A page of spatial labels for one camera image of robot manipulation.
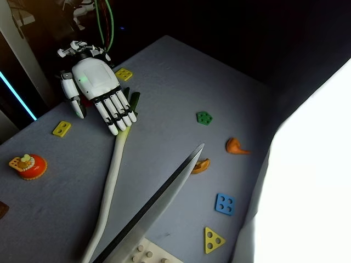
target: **gray table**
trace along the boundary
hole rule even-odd
[[[262,162],[255,154],[226,153],[225,142],[236,136],[244,148],[257,148],[260,94],[266,87],[168,36],[122,66],[134,75],[121,84],[141,92],[139,116],[93,257],[205,142],[202,158],[210,158],[211,166],[189,178],[146,237],[184,262],[227,262]],[[204,110],[213,117],[209,126],[196,121],[195,114]],[[63,139],[51,134],[62,120],[72,124]],[[114,139],[94,108],[81,120],[60,104],[0,146],[0,200],[10,206],[0,220],[0,262],[79,262],[97,220]],[[40,179],[22,180],[7,166],[24,153],[48,161]],[[219,192],[236,198],[234,216],[214,211]],[[205,226],[227,240],[208,255]]]

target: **blue light strip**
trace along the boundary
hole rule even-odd
[[[33,118],[34,121],[37,120],[37,118],[34,116],[34,114],[31,112],[31,110],[27,107],[27,105],[24,103],[24,101],[21,99],[21,97],[17,94],[16,90],[11,86],[11,84],[7,81],[3,73],[0,71],[0,78],[5,82],[6,86],[11,90],[13,95],[18,99],[18,101],[22,104],[23,108],[26,109],[28,114]]]

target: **dark background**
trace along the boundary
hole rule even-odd
[[[22,30],[57,96],[64,99],[54,75],[69,69],[70,62],[58,58],[56,51],[67,46],[70,37],[101,46],[95,12],[81,19],[86,30],[59,40],[61,33],[53,34],[53,28],[59,28],[66,18],[54,2],[23,2],[36,22]],[[265,122],[273,129],[351,56],[350,1],[110,3],[116,29],[109,54],[116,65],[163,35],[170,35],[268,85],[270,99],[265,115],[269,118]],[[21,93],[22,86],[17,88]],[[46,110],[40,104],[34,107],[39,116]]]

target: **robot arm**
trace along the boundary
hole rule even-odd
[[[73,54],[79,58],[79,62],[72,68],[72,73],[61,75],[62,87],[77,115],[84,118],[86,114],[80,104],[76,83],[81,93],[94,103],[112,134],[117,135],[116,126],[124,131],[136,122],[137,118],[114,72],[105,62],[93,58],[94,52],[102,54],[103,50],[77,41],[72,42],[69,49],[58,51],[60,56]]]

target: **yellow triangle block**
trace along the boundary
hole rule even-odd
[[[205,227],[205,253],[209,254],[225,243],[225,239],[209,227]]]

